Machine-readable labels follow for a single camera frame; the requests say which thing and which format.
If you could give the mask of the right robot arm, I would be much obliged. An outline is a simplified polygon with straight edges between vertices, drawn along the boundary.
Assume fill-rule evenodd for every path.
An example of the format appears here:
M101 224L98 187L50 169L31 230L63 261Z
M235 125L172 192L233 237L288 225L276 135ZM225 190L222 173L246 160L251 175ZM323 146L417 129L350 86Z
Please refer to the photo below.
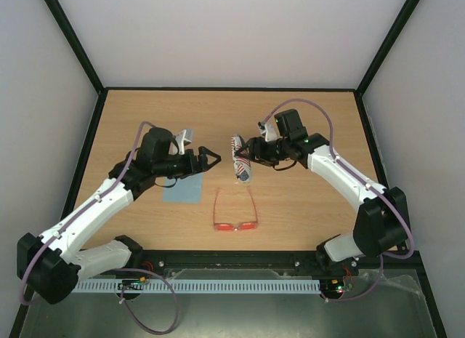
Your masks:
M378 257L411 240L406 196L399 188L388 189L356 170L319 133L308 134L297 110L275 115L276 128L260 123L260 136L243 141L234 136L232 157L237 165L254 162L273 169L285 160L301 164L322 177L355 210L352 232L322 242L316 248L318 268L334 273L353 257Z

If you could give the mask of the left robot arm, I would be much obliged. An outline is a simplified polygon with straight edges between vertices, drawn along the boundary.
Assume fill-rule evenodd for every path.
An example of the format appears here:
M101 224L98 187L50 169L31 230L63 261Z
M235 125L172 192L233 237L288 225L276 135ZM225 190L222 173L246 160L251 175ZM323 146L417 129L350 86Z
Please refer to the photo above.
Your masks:
M92 249L83 245L115 214L135 202L159 177L174 182L207 172L222 158L200 146L187 148L191 129L178 135L151 126L138 132L126 158L117 163L101 186L66 218L39 236L26 233L17 243L17 276L49 304L65 299L80 281L109 270L133 272L143 248L128 236Z

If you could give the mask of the american flag glasses case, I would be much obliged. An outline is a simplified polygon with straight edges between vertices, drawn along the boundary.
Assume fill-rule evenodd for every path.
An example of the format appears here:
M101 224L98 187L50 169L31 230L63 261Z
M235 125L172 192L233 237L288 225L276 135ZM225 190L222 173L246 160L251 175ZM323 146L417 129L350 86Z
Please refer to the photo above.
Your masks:
M239 182L250 183L251 181L251 162L243 157L236 156L236 152L245 144L239 134L234 134L230 139L232 162L235 176Z

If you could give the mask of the blue cleaning cloth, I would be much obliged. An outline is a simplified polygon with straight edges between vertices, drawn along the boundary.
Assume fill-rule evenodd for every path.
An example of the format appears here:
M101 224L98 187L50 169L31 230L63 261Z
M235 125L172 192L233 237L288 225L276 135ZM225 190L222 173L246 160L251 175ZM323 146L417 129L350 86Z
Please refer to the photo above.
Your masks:
M178 180L172 188L163 189L165 203L199 204L202 198L203 174Z

